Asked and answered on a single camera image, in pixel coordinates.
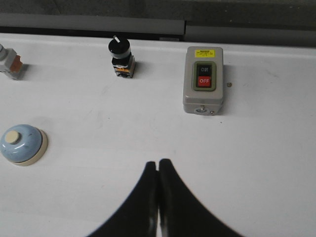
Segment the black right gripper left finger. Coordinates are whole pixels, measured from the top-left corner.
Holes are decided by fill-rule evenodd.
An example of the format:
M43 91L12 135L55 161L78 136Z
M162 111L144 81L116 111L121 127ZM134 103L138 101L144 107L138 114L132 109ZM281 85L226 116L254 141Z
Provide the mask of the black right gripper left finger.
M158 172L147 162L134 189L91 237L155 237L158 222Z

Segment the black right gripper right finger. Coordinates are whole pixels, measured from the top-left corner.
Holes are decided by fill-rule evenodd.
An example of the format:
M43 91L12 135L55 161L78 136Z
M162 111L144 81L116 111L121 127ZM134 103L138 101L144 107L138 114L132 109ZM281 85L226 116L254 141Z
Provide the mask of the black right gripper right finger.
M171 160L159 161L160 226L164 237L239 237L205 208L180 178Z

